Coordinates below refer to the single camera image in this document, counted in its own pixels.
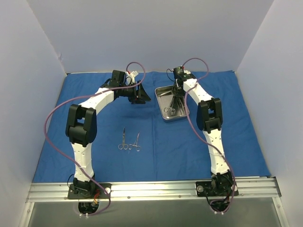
surgical scissors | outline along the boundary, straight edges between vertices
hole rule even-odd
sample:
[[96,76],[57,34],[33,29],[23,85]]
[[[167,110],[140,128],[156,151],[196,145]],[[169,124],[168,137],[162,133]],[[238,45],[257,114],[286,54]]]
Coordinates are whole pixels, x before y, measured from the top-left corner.
[[139,135],[140,135],[140,131],[139,131],[139,133],[138,133],[138,135],[137,135],[137,139],[136,139],[135,143],[134,143],[134,144],[130,144],[130,145],[128,146],[128,149],[131,150],[133,147],[136,147],[136,151],[140,151],[141,147],[138,146]]
[[123,129],[122,144],[119,144],[119,145],[118,145],[118,148],[119,148],[120,150],[122,150],[122,149],[127,150],[127,149],[128,149],[128,145],[125,144],[125,127],[124,127],[124,129]]

pink cable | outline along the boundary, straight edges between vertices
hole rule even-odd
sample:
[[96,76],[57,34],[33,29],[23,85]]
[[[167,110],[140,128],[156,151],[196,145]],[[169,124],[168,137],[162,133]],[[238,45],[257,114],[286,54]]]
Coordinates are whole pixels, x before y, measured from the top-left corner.
[[[224,159],[224,161],[226,162],[227,166],[229,167],[229,169],[230,169],[230,171],[231,171],[232,180],[233,180],[233,182],[232,182],[232,197],[231,197],[231,199],[230,199],[230,202],[229,202],[227,208],[226,208],[225,210],[222,211],[222,213],[225,213],[225,212],[227,212],[227,211],[229,210],[229,208],[230,208],[230,206],[231,206],[231,203],[232,203],[232,200],[233,200],[233,197],[234,197],[234,195],[235,195],[235,187],[236,187],[235,175],[234,175],[234,172],[233,172],[233,170],[232,170],[232,166],[229,164],[229,162],[227,161],[227,159],[222,155],[221,151],[220,151],[216,146],[214,146],[213,144],[208,143],[206,140],[204,140],[203,138],[200,137],[200,135],[199,135],[198,132],[195,130],[195,128],[194,128],[194,126],[193,126],[193,124],[192,124],[192,122],[191,122],[191,120],[190,120],[190,118],[189,118],[189,112],[188,112],[188,107],[187,107],[187,96],[188,96],[188,93],[189,93],[191,90],[195,89],[195,88],[197,87],[198,82],[199,82],[201,79],[207,77],[207,75],[209,74],[209,68],[208,68],[207,63],[206,63],[204,60],[200,59],[200,58],[191,58],[191,59],[188,59],[186,62],[184,62],[184,64],[183,64],[182,66],[184,66],[187,62],[189,62],[189,61],[192,60],[192,59],[197,59],[197,60],[202,61],[202,62],[205,64],[206,68],[207,68],[207,72],[206,72],[206,74],[205,74],[204,76],[200,77],[200,78],[197,80],[196,85],[195,85],[194,87],[192,87],[191,89],[189,89],[189,90],[185,93],[185,101],[184,101],[184,103],[185,103],[186,117],[187,117],[187,119],[188,119],[188,122],[189,122],[190,127],[192,128],[192,130],[194,131],[194,133],[196,134],[196,136],[197,136],[203,143],[205,143],[205,144],[207,144],[208,146],[213,147],[214,149],[216,149],[216,151],[218,151],[218,153],[219,153],[219,154],[221,155],[221,157]],[[219,200],[212,200],[212,201],[210,202],[210,204],[212,204],[212,203],[215,202],[215,201],[221,201],[221,199],[219,199]]]
[[71,99],[69,99],[69,100],[67,100],[67,101],[65,101],[65,102],[63,102],[63,103],[61,103],[60,105],[56,106],[56,107],[48,114],[48,116],[46,117],[46,120],[45,120],[45,122],[44,122],[43,132],[44,132],[46,141],[47,141],[47,142],[48,142],[56,151],[58,151],[61,155],[63,155],[64,157],[66,157],[67,159],[69,159],[70,161],[72,161],[76,166],[78,166],[79,169],[83,172],[83,174],[84,174],[87,178],[89,178],[92,182],[94,182],[94,183],[95,183],[95,184],[96,184],[96,185],[97,185],[97,186],[98,186],[106,195],[108,195],[108,205],[107,205],[106,207],[100,209],[100,210],[97,210],[95,213],[92,213],[92,214],[89,214],[89,215],[96,215],[96,214],[99,214],[99,213],[105,211],[105,210],[110,206],[110,203],[111,203],[110,196],[109,196],[109,194],[107,193],[107,191],[105,190],[105,188],[102,187],[102,186],[101,186],[97,181],[95,181],[93,178],[91,178],[91,177],[82,169],[82,167],[80,166],[80,164],[79,164],[75,159],[73,159],[73,158],[69,157],[68,155],[66,155],[63,151],[61,151],[59,148],[57,148],[57,147],[53,144],[53,142],[51,142],[51,140],[49,139],[49,137],[48,137],[48,135],[47,135],[47,132],[46,132],[47,122],[48,122],[49,118],[53,115],[53,113],[54,113],[57,109],[59,109],[61,106],[65,105],[65,104],[67,104],[67,103],[69,103],[69,102],[71,102],[71,101],[74,101],[74,100],[77,100],[77,99],[82,99],[82,98],[95,97],[95,96],[101,95],[101,94],[103,94],[103,93],[105,93],[105,92],[107,92],[107,91],[114,91],[114,90],[119,90],[119,89],[124,89],[124,88],[132,88],[132,87],[136,87],[136,86],[140,85],[140,84],[144,81],[144,79],[145,79],[145,74],[146,74],[145,68],[144,68],[144,66],[143,66],[142,64],[133,61],[133,62],[131,62],[131,63],[129,63],[129,64],[127,65],[126,71],[128,71],[128,67],[129,67],[131,64],[138,64],[138,65],[140,65],[140,66],[142,67],[142,69],[143,69],[144,75],[143,75],[142,80],[141,80],[139,83],[137,83],[137,84],[135,84],[135,85],[132,85],[132,86],[127,86],[127,87],[114,87],[114,88],[110,88],[110,89],[108,89],[108,90],[105,90],[105,91],[103,91],[103,92],[99,92],[99,93],[96,93],[96,94],[93,94],[93,95],[79,96],[79,97],[71,98]]

gray floor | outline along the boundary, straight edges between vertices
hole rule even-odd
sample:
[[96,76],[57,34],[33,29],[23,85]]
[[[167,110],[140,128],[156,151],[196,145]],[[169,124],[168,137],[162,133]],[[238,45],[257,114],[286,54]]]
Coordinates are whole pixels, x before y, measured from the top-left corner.
[[235,199],[231,209],[214,215],[205,200],[116,201],[101,215],[79,218],[77,203],[35,203],[30,227],[276,227],[280,222],[271,198]]

robotic arm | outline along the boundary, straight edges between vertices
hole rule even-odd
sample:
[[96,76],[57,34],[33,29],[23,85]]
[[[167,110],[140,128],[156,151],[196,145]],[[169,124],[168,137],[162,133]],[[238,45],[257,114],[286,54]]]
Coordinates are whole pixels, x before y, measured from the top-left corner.
[[[184,95],[196,85],[195,76],[184,67],[180,66],[173,70],[175,83],[179,95]],[[199,84],[188,93],[197,104],[196,123],[199,130],[203,131],[207,143],[217,147],[224,156],[221,140],[221,126],[223,123],[222,106],[219,98],[210,96]],[[211,189],[213,195],[227,195],[232,191],[232,174],[224,158],[218,151],[208,146],[211,159]]]
[[[123,87],[123,89],[107,91],[98,96],[93,96],[79,105],[72,104],[69,108],[65,134],[70,139],[75,160],[92,178],[94,178],[94,171],[91,164],[91,146],[97,135],[98,113],[120,96],[128,97],[132,104],[145,104],[145,101],[151,100],[144,91],[142,84],[138,86],[138,89],[135,87],[128,88],[130,85],[136,84],[135,77],[137,75],[136,71],[129,73],[114,70],[112,78],[108,79],[96,93],[114,87]],[[77,165],[73,186],[75,194],[80,193],[85,197],[91,197],[96,190],[96,185],[82,173]]]

gray wall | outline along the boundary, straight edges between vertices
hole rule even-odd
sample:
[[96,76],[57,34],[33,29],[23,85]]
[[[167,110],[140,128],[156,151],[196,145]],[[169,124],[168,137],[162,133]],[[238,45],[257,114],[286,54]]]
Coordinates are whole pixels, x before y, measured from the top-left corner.
[[[148,71],[204,58],[235,70],[273,0],[28,0],[66,72]],[[204,69],[191,62],[191,70]]]
[[302,226],[303,1],[275,0],[238,68],[239,83],[290,226]]
[[2,1],[0,28],[0,226],[15,227],[65,74],[25,0]]

